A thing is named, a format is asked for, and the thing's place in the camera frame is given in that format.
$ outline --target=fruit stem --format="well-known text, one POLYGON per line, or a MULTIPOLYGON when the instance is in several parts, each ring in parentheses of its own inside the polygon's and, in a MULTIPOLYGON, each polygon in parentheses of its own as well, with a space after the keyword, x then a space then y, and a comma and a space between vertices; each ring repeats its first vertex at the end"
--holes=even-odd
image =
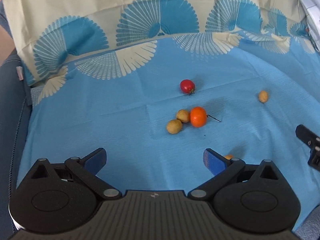
POLYGON ((213 118, 214 120, 217 120, 218 122, 221 122, 220 120, 218 120, 217 118, 212 117, 212 116, 209 115, 209 114, 207 114, 207 117, 211 117, 211 118, 213 118))

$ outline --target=red tomato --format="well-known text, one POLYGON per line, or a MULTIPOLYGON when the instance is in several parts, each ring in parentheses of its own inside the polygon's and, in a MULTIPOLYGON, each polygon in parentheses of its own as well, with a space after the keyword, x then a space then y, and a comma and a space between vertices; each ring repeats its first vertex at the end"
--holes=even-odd
POLYGON ((206 111, 200 106, 192 108, 190 111, 190 122, 194 127, 204 126, 207 122, 206 111))
POLYGON ((195 91, 196 86, 191 80, 185 79, 181 81, 180 88, 182 92, 186 94, 191 94, 195 91))

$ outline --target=fan pattern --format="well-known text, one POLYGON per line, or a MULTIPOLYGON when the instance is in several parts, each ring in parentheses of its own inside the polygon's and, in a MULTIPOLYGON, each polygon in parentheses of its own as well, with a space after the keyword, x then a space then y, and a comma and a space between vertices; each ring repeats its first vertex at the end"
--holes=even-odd
POLYGON ((156 43, 157 41, 146 42, 92 57, 79 62, 77 69, 102 80, 126 76, 151 60, 156 52, 156 43))
POLYGON ((197 15, 187 0, 135 0, 121 14, 117 46, 177 33, 198 33, 197 15))
MULTIPOLYGON (((286 16, 271 8, 268 23, 261 24, 260 9, 251 0, 216 0, 203 33, 199 33, 197 14, 187 0, 134 0, 120 14, 116 46, 151 41, 92 55, 78 61, 76 68, 102 80, 126 76, 152 59, 158 37, 172 34, 176 34, 173 40, 179 48, 201 57, 227 54, 244 38, 279 54, 289 51, 292 38, 305 52, 316 52, 305 22, 294 23, 288 30, 286 16)), ((38 85, 34 89, 37 103, 55 94, 66 82, 68 69, 63 65, 68 55, 107 49, 105 33, 87 17, 66 16, 51 23, 33 46, 35 69, 23 64, 28 85, 38 85)))
POLYGON ((39 79, 57 74, 68 54, 79 56, 108 47, 104 32, 92 20, 79 16, 60 18, 44 30, 34 45, 39 79))

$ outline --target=brown fruit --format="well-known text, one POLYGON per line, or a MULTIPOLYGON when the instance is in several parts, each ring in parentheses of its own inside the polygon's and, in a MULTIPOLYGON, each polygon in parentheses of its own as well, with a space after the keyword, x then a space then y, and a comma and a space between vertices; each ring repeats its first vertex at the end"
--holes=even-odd
POLYGON ((190 122, 190 113, 187 110, 181 109, 177 112, 176 118, 183 123, 190 122))
POLYGON ((232 155, 232 154, 228 154, 228 155, 225 156, 225 158, 226 158, 227 160, 230 160, 230 159, 233 158, 233 155, 232 155))
POLYGON ((262 90, 260 93, 259 93, 259 100, 260 102, 262 103, 265 103, 268 101, 268 93, 264 90, 262 90))
POLYGON ((167 123, 167 131, 171 134, 176 134, 181 131, 182 123, 178 119, 171 120, 167 123))

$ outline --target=white label tag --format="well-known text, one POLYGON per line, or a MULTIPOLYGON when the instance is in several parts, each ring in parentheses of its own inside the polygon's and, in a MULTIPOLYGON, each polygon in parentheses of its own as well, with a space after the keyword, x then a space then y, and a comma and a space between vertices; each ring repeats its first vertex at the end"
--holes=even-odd
POLYGON ((17 74, 18 74, 19 80, 21 81, 21 80, 23 80, 22 67, 18 66, 16 68, 17 68, 17 74))

